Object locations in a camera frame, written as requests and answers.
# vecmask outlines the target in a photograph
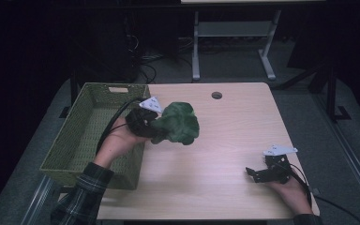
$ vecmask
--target black cable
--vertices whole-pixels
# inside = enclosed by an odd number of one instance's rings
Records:
[[[303,175],[303,178],[304,178],[305,182],[307,183],[306,176],[302,173],[302,171],[301,171],[298,167],[296,167],[295,165],[293,165],[293,164],[291,164],[291,166],[293,166],[294,168],[296,168],[296,169]],[[324,199],[324,198],[321,198],[321,197],[319,197],[319,196],[317,196],[317,195],[313,195],[313,196],[314,196],[314,198],[316,198],[316,199],[318,199],[318,200],[321,200],[321,201],[323,201],[323,202],[325,202],[325,203],[329,203],[329,204],[335,206],[336,208],[344,211],[345,213],[347,213],[347,214],[350,215],[351,217],[355,218],[355,219],[360,223],[360,218],[357,217],[356,215],[354,215],[354,214],[353,214],[352,212],[350,212],[349,210],[345,209],[344,207],[342,207],[342,206],[340,206],[340,205],[338,205],[338,204],[336,204],[336,203],[334,203],[334,202],[330,202],[330,201],[328,201],[328,200],[326,200],[326,199]]]
[[[304,181],[300,178],[300,176],[297,175],[296,172],[294,172],[294,171],[292,171],[292,170],[289,170],[289,169],[283,167],[282,165],[280,165],[280,164],[278,164],[278,163],[276,163],[276,162],[275,162],[274,164],[277,165],[277,166],[279,166],[280,168],[282,168],[284,171],[288,172],[289,175],[291,175],[294,179],[297,180],[297,182],[299,182],[299,184],[303,187],[303,189],[304,189],[305,192],[306,192],[306,197],[307,197],[307,200],[308,200],[308,204],[309,204],[309,206],[311,207],[311,206],[312,206],[311,193],[310,193],[310,191],[309,191],[309,187],[308,187],[308,185],[307,185],[307,182],[304,182]]]
[[[154,67],[150,66],[150,65],[141,64],[141,66],[151,68],[154,71],[153,78],[151,78],[151,79],[146,75],[146,73],[144,71],[142,71],[142,73],[144,74],[144,76],[146,78],[146,81],[145,81],[146,84],[153,83],[155,81],[156,76],[157,76],[157,70]]]
[[[354,214],[353,214],[352,212],[350,212],[349,210],[343,208],[342,206],[340,206],[340,205],[338,205],[338,204],[336,204],[336,203],[330,202],[330,201],[328,201],[328,200],[326,200],[326,199],[324,199],[324,198],[321,198],[321,197],[319,197],[319,196],[316,196],[316,195],[314,195],[314,198],[316,198],[316,199],[318,199],[318,200],[321,200],[321,201],[323,201],[323,202],[326,202],[326,203],[329,203],[329,204],[335,206],[336,208],[344,211],[345,213],[347,213],[347,214],[350,215],[351,217],[355,218],[355,219],[360,223],[360,218],[359,218],[359,217],[357,217],[356,215],[354,215]]]
[[[100,139],[98,140],[98,144],[97,144],[97,149],[96,149],[96,154],[98,153],[98,151],[100,150],[101,145],[103,144],[104,140],[107,138],[107,136],[111,133],[112,131],[112,126],[115,123],[115,121],[119,118],[119,116],[124,112],[124,110],[134,101],[144,101],[145,98],[142,97],[135,97],[134,99],[131,99],[129,101],[126,101],[119,109],[118,111],[115,113],[115,115],[112,117],[112,119],[110,120],[110,122],[108,123],[108,125],[105,127],[103,133],[101,134]]]
[[[110,130],[110,133],[113,132],[113,131],[114,131],[115,129],[117,129],[117,128],[123,127],[124,125],[128,125],[128,124],[123,124],[123,125],[116,126],[116,127],[112,128],[112,129]]]

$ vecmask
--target metal rack leg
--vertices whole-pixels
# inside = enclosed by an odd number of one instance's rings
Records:
[[[198,11],[194,22],[194,52],[192,53],[192,80],[198,81],[200,76],[200,59],[198,58]]]
[[[275,80],[276,75],[274,74],[274,70],[271,67],[270,61],[268,60],[268,51],[270,50],[271,43],[273,42],[274,34],[276,33],[276,29],[278,26],[279,16],[280,16],[281,10],[278,10],[274,16],[274,19],[270,25],[270,30],[267,36],[267,43],[265,44],[264,49],[259,50],[259,56],[262,59],[262,65],[264,66],[265,73],[267,74],[267,77],[269,80]]]

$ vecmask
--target round hole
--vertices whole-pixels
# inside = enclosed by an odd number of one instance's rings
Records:
[[[221,95],[221,93],[219,93],[219,92],[214,92],[214,93],[212,93],[212,98],[221,99],[221,98],[223,98],[223,95]]]

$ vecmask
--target wire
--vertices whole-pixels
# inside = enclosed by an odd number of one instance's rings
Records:
[[[136,40],[136,45],[133,47],[133,50],[129,49],[131,52],[135,51],[139,47],[139,39],[134,35],[127,35],[129,38],[134,38]]]
[[[298,167],[296,167],[295,165],[293,165],[293,164],[291,164],[291,166],[293,166],[294,168],[296,168],[296,169],[303,175],[303,178],[304,178],[305,182],[307,183],[306,176],[302,173],[302,171],[301,171]],[[348,215],[350,215],[351,217],[353,217],[354,219],[356,219],[356,220],[360,223],[360,218],[357,217],[357,216],[356,216],[355,214],[353,214],[352,212],[350,212],[349,210],[345,209],[344,207],[342,207],[342,206],[340,206],[340,205],[338,205],[338,204],[336,204],[336,203],[334,203],[334,202],[330,202],[329,200],[326,200],[326,199],[324,199],[324,198],[321,198],[321,197],[319,197],[319,196],[317,196],[317,195],[313,195],[313,196],[314,196],[314,198],[316,198],[316,199],[318,199],[318,200],[321,200],[321,201],[323,201],[323,202],[325,202],[325,203],[329,203],[329,204],[335,206],[336,208],[344,211],[345,213],[347,213]]]
[[[289,175],[291,175],[292,177],[294,177],[294,179],[296,179],[297,182],[300,183],[300,185],[303,187],[303,189],[304,189],[305,192],[306,192],[306,197],[307,197],[307,200],[308,200],[308,204],[309,204],[309,206],[311,207],[311,206],[312,206],[311,193],[310,193],[310,191],[309,191],[309,188],[308,188],[307,183],[304,182],[304,181],[300,178],[300,176],[298,176],[298,175],[296,174],[296,172],[294,172],[294,171],[292,171],[292,170],[289,170],[289,169],[283,167],[282,165],[280,165],[280,164],[278,164],[278,163],[276,163],[276,162],[274,162],[274,164],[276,164],[277,166],[279,166],[279,167],[282,168],[283,170],[287,171],[287,172],[289,173]]]
[[[323,201],[323,202],[326,202],[326,203],[329,203],[329,204],[335,206],[336,208],[344,211],[344,212],[347,213],[348,215],[350,215],[350,216],[352,216],[353,218],[355,218],[355,219],[360,223],[360,218],[359,218],[359,217],[357,217],[356,215],[354,215],[354,214],[353,214],[352,212],[350,212],[349,210],[343,208],[342,206],[340,206],[340,205],[338,205],[338,204],[336,204],[336,203],[330,202],[330,201],[328,201],[328,200],[326,200],[326,199],[324,199],[324,198],[321,198],[321,197],[319,197],[319,196],[316,196],[316,195],[314,195],[314,198],[316,198],[316,199],[318,199],[318,200],[321,200],[321,201]]]
[[[157,60],[164,58],[163,54],[155,54],[150,56],[142,56],[142,60]]]
[[[179,46],[179,52],[191,48],[192,44],[194,43],[194,40],[193,40],[192,37],[180,37],[179,40],[180,41],[183,41],[183,40],[187,41],[186,44]]]
[[[116,126],[116,127],[112,128],[112,129],[110,130],[110,133],[113,132],[115,129],[120,128],[120,127],[123,127],[123,126],[125,126],[125,125],[128,125],[128,124],[123,124],[123,125]]]
[[[108,125],[105,127],[103,133],[100,136],[100,139],[98,140],[97,143],[97,149],[96,149],[96,154],[98,153],[98,151],[100,150],[101,145],[103,144],[104,140],[107,138],[107,136],[111,133],[112,131],[112,126],[115,123],[115,121],[119,118],[119,116],[124,112],[124,110],[134,101],[143,101],[144,98],[142,97],[135,97],[127,102],[125,102],[119,109],[118,111],[115,113],[115,115],[112,117],[112,119],[110,120],[110,122],[108,123]]]
[[[145,78],[145,83],[146,83],[146,84],[154,83],[154,82],[155,82],[155,78],[156,78],[156,76],[157,76],[157,70],[156,70],[154,67],[150,66],[150,65],[141,64],[141,66],[145,66],[145,67],[151,68],[151,69],[154,71],[153,78],[149,78],[149,77],[147,76],[147,74],[146,74],[142,69],[140,69],[141,74],[142,74],[142,75],[144,76],[144,78]]]

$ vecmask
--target black wall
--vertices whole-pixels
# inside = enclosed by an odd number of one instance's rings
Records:
[[[0,1],[0,192],[68,78],[48,1]]]
[[[288,66],[309,69],[326,58],[360,104],[360,0],[328,1],[311,11]]]

